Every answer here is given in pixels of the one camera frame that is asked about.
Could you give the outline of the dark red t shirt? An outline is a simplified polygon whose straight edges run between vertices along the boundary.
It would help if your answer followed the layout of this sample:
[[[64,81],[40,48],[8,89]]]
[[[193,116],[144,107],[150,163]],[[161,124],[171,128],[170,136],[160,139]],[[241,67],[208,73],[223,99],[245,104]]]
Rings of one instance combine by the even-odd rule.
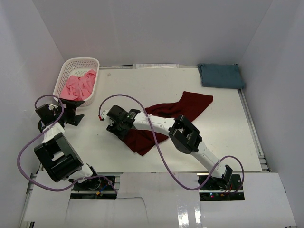
[[[176,118],[180,114],[194,121],[213,102],[213,96],[184,91],[179,101],[175,103],[162,103],[145,110],[148,114],[164,118]],[[134,153],[144,156],[155,141],[151,131],[131,129],[122,142]]]

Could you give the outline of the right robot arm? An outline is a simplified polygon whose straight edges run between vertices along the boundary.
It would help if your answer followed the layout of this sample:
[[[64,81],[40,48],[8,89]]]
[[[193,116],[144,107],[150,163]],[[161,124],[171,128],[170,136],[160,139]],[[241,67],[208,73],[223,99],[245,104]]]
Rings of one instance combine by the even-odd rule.
[[[109,122],[107,131],[123,139],[133,130],[150,130],[168,136],[175,148],[190,154],[208,171],[219,189],[226,189],[232,183],[233,170],[222,163],[205,145],[198,128],[184,115],[176,118],[158,117],[137,109],[126,111],[114,105],[110,110],[101,113],[101,119]]]

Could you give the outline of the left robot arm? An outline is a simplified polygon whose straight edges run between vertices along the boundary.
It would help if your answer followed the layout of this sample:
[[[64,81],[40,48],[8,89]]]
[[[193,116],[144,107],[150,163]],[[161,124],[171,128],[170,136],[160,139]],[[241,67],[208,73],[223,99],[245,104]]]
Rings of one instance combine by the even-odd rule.
[[[63,107],[44,104],[35,109],[40,117],[38,129],[43,133],[43,141],[34,148],[34,153],[50,178],[55,181],[84,178],[84,184],[91,190],[100,185],[100,177],[88,164],[84,164],[72,145],[64,136],[65,124],[78,126],[83,114],[76,109],[84,101],[62,99]]]

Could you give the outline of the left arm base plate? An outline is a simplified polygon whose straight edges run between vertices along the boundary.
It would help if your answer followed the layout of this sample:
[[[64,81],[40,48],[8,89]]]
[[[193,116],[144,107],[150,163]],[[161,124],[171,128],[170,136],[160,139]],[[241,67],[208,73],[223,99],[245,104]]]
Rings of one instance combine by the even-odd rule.
[[[73,200],[115,200],[117,194],[104,178],[86,180],[76,183],[71,190]]]

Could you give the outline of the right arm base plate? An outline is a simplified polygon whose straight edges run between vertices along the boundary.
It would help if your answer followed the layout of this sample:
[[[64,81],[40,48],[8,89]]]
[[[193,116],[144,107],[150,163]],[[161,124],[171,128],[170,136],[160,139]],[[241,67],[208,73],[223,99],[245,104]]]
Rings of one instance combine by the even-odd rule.
[[[199,189],[199,199],[201,202],[211,201],[244,201],[245,195],[241,186],[241,177],[239,174],[233,174],[230,184],[226,187],[223,184],[217,184],[210,177],[208,182]]]

